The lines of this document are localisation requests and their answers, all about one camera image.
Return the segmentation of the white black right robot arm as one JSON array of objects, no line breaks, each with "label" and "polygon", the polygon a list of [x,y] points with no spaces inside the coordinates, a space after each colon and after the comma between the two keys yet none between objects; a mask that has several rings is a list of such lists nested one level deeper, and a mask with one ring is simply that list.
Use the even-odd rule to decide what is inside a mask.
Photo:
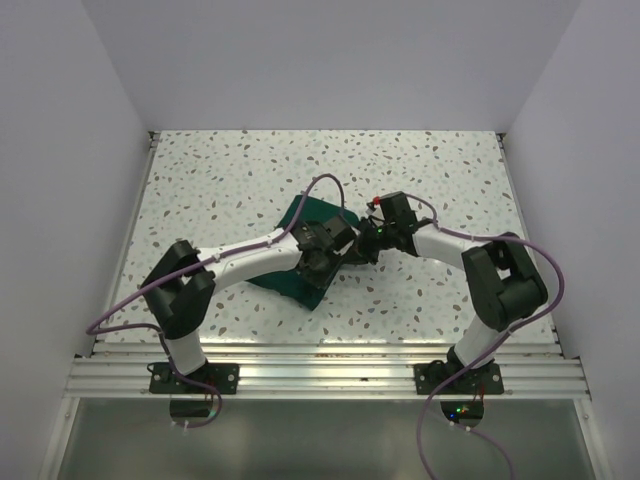
[{"label": "white black right robot arm", "polygon": [[437,367],[447,384],[468,392],[481,380],[480,368],[491,363],[490,347],[520,320],[548,301],[548,290],[521,239],[506,233],[476,238],[450,232],[431,220],[380,224],[363,219],[350,247],[349,262],[375,264],[384,250],[439,261],[465,274],[474,309],[471,324]]}]

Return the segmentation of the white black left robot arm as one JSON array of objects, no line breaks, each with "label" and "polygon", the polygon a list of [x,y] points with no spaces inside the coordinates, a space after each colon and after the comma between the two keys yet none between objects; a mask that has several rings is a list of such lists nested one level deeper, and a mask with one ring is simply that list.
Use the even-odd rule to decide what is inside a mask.
[{"label": "white black left robot arm", "polygon": [[299,233],[279,228],[253,240],[198,250],[187,241],[170,247],[146,278],[142,296],[154,316],[171,363],[172,379],[185,392],[201,390],[208,379],[199,329],[211,299],[241,282],[290,273],[305,302],[326,291],[355,242],[349,230],[342,240],[304,227]]}]

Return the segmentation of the green surgical cloth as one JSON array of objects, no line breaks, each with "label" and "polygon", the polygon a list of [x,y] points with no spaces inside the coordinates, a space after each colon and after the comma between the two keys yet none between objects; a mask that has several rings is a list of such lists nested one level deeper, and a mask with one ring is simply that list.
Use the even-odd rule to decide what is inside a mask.
[{"label": "green surgical cloth", "polygon": [[[290,223],[293,223],[295,226],[297,222],[303,221],[324,222],[326,220],[329,220],[331,217],[338,215],[345,218],[358,235],[357,226],[360,222],[360,219],[356,216],[355,213],[348,210],[343,211],[336,205],[311,196],[307,197],[307,199],[303,199],[300,195],[296,196],[288,207],[284,217],[280,220],[277,226],[280,228],[284,228]],[[344,262],[342,263],[340,268],[345,264],[353,265],[353,243],[350,245],[350,249],[344,257]],[[325,297],[326,291],[330,287],[338,272],[327,288],[317,289],[305,282],[294,271],[294,268],[288,271],[278,271],[263,274],[250,279],[249,282],[255,286],[275,291],[282,296],[295,300],[298,304],[305,307],[306,309],[313,310],[321,303],[321,301]]]}]

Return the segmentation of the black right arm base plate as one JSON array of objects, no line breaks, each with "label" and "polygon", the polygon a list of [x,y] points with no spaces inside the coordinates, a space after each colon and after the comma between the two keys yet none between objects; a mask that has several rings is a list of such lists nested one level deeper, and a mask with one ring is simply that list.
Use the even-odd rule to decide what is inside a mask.
[{"label": "black right arm base plate", "polygon": [[413,366],[413,378],[418,395],[502,395],[505,387],[500,367],[490,362],[471,369],[450,380],[453,373],[442,361],[419,363]]}]

